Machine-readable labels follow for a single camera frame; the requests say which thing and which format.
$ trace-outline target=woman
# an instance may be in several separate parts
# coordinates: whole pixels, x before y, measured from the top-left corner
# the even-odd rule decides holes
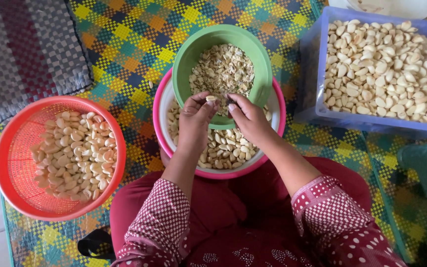
[[[370,215],[368,186],[324,158],[302,157],[245,97],[229,112],[244,136],[270,159],[228,180],[194,178],[218,109],[209,92],[190,97],[179,118],[164,172],[123,187],[110,208],[120,266],[389,266],[404,267]]]

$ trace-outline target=translucent plastic box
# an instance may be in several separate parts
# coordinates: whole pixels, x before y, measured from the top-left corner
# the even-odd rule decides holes
[[[328,25],[335,20],[350,21],[353,19],[358,19],[361,23],[378,22],[382,24],[391,22],[394,25],[401,24],[407,20],[349,9],[325,7],[322,15],[300,42],[301,80],[294,122],[324,124],[386,134],[400,134],[412,139],[427,138],[427,123],[335,112],[323,105]],[[418,28],[417,33],[424,34],[427,37],[427,21],[411,20],[411,22],[413,27]]]

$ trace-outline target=orange basket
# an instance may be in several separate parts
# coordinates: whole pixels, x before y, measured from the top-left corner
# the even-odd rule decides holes
[[[55,120],[63,111],[95,112],[101,115],[115,134],[118,157],[110,184],[97,200],[80,203],[47,195],[32,179],[38,169],[29,147],[40,143],[47,120]],[[14,116],[0,137],[0,190],[19,212],[37,220],[71,220],[103,204],[117,188],[124,172],[126,145],[115,118],[97,103],[75,96],[53,96],[36,101]]]

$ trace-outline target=red dress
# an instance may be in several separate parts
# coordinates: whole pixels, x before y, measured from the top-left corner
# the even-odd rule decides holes
[[[307,160],[323,175],[292,198],[271,162],[230,181],[194,179],[192,204],[161,172],[134,181],[110,208],[112,267],[405,267],[369,214],[364,180]]]

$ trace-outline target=sleeve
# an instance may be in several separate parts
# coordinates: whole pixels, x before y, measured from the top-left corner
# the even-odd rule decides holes
[[[374,218],[341,189],[339,180],[320,176],[291,198],[301,237],[334,267],[405,267]]]
[[[158,179],[125,234],[111,267],[176,267],[189,253],[190,204],[177,185]]]

